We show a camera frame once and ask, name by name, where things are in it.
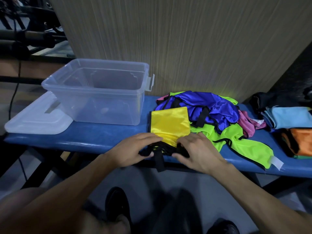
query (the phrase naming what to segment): wood panel wall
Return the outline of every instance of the wood panel wall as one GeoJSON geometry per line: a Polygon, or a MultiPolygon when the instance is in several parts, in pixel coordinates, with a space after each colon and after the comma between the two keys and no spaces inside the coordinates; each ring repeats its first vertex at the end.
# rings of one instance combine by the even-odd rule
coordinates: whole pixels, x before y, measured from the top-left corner
{"type": "Polygon", "coordinates": [[[268,91],[312,41],[312,0],[50,0],[75,55],[146,62],[153,95],[268,91]]]}

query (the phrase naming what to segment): clothing label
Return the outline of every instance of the clothing label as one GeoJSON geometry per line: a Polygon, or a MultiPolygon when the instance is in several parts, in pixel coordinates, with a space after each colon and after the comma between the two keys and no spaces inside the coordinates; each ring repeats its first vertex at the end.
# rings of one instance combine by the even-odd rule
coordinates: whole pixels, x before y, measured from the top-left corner
{"type": "Polygon", "coordinates": [[[250,118],[250,119],[255,121],[255,122],[257,122],[257,123],[259,123],[260,125],[264,122],[264,120],[257,120],[257,119],[252,119],[252,118],[250,118]]]}
{"type": "Polygon", "coordinates": [[[284,163],[282,161],[280,161],[277,157],[272,156],[271,157],[271,164],[273,164],[279,171],[282,168],[282,166],[284,165],[284,163]]]}

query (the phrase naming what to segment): container handle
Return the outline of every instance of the container handle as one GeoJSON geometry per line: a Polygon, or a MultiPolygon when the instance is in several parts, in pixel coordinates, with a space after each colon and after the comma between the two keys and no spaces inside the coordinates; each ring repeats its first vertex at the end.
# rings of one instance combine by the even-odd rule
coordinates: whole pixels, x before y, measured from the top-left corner
{"type": "Polygon", "coordinates": [[[153,78],[147,77],[145,91],[152,91],[152,88],[154,86],[154,78],[155,78],[155,74],[153,74],[153,78]]]}

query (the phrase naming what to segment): pile of clothes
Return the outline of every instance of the pile of clothes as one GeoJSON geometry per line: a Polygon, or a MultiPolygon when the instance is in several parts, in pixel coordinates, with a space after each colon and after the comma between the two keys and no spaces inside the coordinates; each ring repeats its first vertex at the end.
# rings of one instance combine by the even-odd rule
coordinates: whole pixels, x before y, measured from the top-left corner
{"type": "Polygon", "coordinates": [[[285,94],[257,93],[250,104],[289,157],[312,158],[312,110],[285,94]]]}
{"type": "Polygon", "coordinates": [[[233,98],[206,92],[170,93],[157,101],[158,106],[150,114],[150,132],[162,136],[161,142],[151,144],[141,151],[148,156],[154,151],[156,168],[165,170],[163,155],[187,151],[177,144],[177,139],[190,132],[202,132],[218,151],[223,145],[238,156],[268,169],[273,163],[272,149],[258,141],[247,138],[255,130],[266,127],[264,120],[250,119],[246,111],[240,111],[233,98]]]}

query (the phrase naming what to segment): white plastic lid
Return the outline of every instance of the white plastic lid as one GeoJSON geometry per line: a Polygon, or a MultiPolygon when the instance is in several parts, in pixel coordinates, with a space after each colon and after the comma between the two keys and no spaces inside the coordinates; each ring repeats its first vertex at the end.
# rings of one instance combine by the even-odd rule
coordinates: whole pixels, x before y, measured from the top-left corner
{"type": "Polygon", "coordinates": [[[72,122],[55,95],[48,91],[8,121],[4,128],[9,133],[59,134],[72,122]]]}

